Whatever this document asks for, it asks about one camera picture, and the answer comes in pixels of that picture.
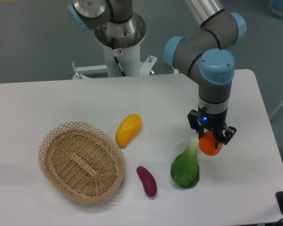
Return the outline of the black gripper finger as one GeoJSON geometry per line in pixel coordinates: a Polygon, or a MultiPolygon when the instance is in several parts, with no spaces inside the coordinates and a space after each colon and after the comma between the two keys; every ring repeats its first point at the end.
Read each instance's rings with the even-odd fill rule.
{"type": "Polygon", "coordinates": [[[227,145],[233,138],[237,128],[232,126],[218,126],[213,128],[213,136],[215,138],[215,148],[218,149],[221,145],[227,145]]]}
{"type": "Polygon", "coordinates": [[[198,139],[201,139],[204,135],[204,126],[199,121],[199,114],[196,110],[191,110],[187,115],[190,127],[198,134],[198,139]]]}

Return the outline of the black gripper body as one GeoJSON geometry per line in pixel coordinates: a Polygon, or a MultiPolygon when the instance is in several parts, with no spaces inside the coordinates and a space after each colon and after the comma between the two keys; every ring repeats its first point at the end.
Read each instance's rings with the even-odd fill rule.
{"type": "Polygon", "coordinates": [[[219,104],[198,103],[197,121],[205,128],[222,127],[226,125],[228,103],[219,104]]]}

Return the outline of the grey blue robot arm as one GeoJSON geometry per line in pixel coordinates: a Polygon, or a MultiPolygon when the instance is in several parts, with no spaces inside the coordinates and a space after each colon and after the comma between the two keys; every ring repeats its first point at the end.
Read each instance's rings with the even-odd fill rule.
{"type": "MultiPolygon", "coordinates": [[[[188,0],[187,7],[201,31],[187,39],[171,38],[164,48],[164,59],[198,84],[198,109],[188,114],[190,127],[199,139],[205,131],[213,136],[213,147],[226,145],[236,128],[226,124],[235,61],[227,50],[244,38],[247,25],[242,16],[228,13],[218,0],[188,0]]],[[[68,12],[83,32],[94,34],[107,48],[106,66],[111,77],[140,74],[139,54],[129,54],[146,34],[144,20],[133,12],[130,0],[74,0],[68,12]]]]}

